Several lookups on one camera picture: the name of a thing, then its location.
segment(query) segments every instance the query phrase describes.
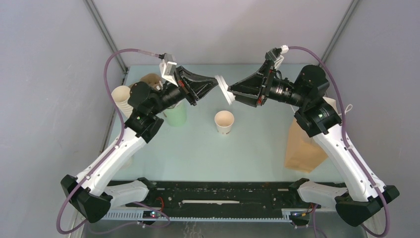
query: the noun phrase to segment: table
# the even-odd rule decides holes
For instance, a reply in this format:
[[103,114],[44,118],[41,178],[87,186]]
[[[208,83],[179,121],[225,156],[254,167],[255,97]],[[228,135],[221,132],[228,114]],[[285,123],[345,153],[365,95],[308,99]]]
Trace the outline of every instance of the table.
[[[196,74],[222,75],[228,85],[251,75],[261,65],[184,65]],[[283,64],[283,77],[292,82],[304,64]],[[159,74],[157,65],[131,66],[126,85],[148,73]],[[310,174],[284,168],[287,137],[293,118],[289,105],[268,100],[253,108],[239,102],[231,106],[216,87],[193,107],[187,105],[187,122],[181,127],[163,123],[157,135],[136,152],[133,163],[121,169],[113,180],[146,177],[149,180],[181,181],[313,181],[342,182],[333,163],[327,159]],[[229,135],[217,133],[214,115],[231,111],[235,123]],[[113,124],[110,139],[120,132]]]
[[[99,221],[91,224],[93,231],[107,231],[125,224],[127,221]],[[327,237],[334,238],[366,238],[362,227],[347,225],[337,213],[317,212],[316,227],[322,229]],[[258,223],[258,222],[172,222],[164,229],[143,229],[141,226],[131,225],[105,235],[94,235],[83,229],[84,238],[314,238],[312,227],[297,229],[288,223]]]

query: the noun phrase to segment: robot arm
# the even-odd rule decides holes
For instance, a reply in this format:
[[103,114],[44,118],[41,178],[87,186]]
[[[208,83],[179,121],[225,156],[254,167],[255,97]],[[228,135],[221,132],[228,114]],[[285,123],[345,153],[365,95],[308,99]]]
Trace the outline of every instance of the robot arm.
[[[325,72],[318,66],[307,65],[302,68],[294,83],[287,78],[278,77],[276,62],[282,60],[281,54],[285,49],[288,50],[283,46],[267,52],[264,64],[256,73],[229,86],[227,91],[233,93],[236,101],[253,107],[264,105],[267,99],[299,107],[295,112],[297,123],[327,153],[347,188],[329,187],[303,178],[291,185],[291,189],[304,202],[335,207],[345,222],[358,226],[378,212],[383,204],[366,174],[343,143],[341,118],[322,98],[329,87]],[[386,202],[394,200],[399,195],[397,188],[385,186],[353,147],[348,135],[347,141],[376,182]]]
[[[136,151],[141,149],[156,135],[163,119],[156,115],[166,108],[187,99],[191,105],[204,97],[218,85],[217,80],[193,74],[184,67],[176,66],[167,54],[163,55],[165,65],[163,73],[170,72],[171,79],[164,83],[161,90],[155,90],[145,82],[133,85],[128,104],[133,107],[130,118],[125,122],[123,138],[119,145],[116,138],[101,155],[77,177],[66,175],[61,180],[64,193],[71,191],[84,179],[80,188],[70,199],[70,203],[90,222],[99,221],[109,209],[135,201],[155,200],[155,186],[147,179],[140,178],[129,184],[107,187],[115,173]],[[106,159],[93,171],[91,170]]]

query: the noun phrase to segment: white wall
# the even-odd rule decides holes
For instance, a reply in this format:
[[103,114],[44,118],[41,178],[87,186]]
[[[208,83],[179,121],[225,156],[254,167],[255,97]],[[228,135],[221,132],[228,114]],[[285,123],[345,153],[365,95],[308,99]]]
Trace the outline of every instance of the white wall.
[[[320,56],[351,0],[97,0],[119,49],[175,55],[181,64],[262,63],[281,45],[304,46]],[[126,64],[155,64],[123,56]],[[315,63],[305,53],[285,63]]]
[[389,204],[390,238],[420,232],[419,12],[418,0],[362,1],[327,62],[344,104],[354,106],[354,144],[401,193]]
[[[81,0],[2,1],[0,19],[0,237],[62,237],[60,180],[98,156],[108,126],[110,50]],[[121,82],[116,63],[108,75]]]

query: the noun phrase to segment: brown paper bag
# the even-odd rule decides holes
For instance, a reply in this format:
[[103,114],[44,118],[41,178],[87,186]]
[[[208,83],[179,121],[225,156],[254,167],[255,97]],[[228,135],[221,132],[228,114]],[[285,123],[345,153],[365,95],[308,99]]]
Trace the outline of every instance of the brown paper bag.
[[[334,99],[326,97],[324,99],[337,111]],[[312,138],[309,138],[306,132],[300,128],[296,119],[293,119],[287,139],[284,167],[310,173],[326,158],[328,156],[324,150]]]

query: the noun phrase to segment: light blue table surface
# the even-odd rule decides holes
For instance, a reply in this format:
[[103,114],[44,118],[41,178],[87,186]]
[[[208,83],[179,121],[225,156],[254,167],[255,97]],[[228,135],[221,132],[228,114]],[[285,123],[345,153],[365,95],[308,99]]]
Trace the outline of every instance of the light blue table surface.
[[[303,64],[283,64],[283,77],[294,81]],[[228,85],[254,73],[260,65],[184,65],[192,73],[222,75]],[[126,85],[148,73],[159,74],[157,65],[131,66]],[[197,106],[187,101],[187,122],[182,127],[163,123],[151,142],[134,155],[132,165],[121,169],[115,180],[146,177],[149,180],[183,181],[343,181],[327,159],[310,174],[283,166],[287,137],[293,118],[289,105],[268,100],[253,108],[239,102],[228,105],[219,87],[210,91]],[[229,135],[217,133],[214,115],[228,110],[235,116]],[[117,121],[110,139],[120,132]]]

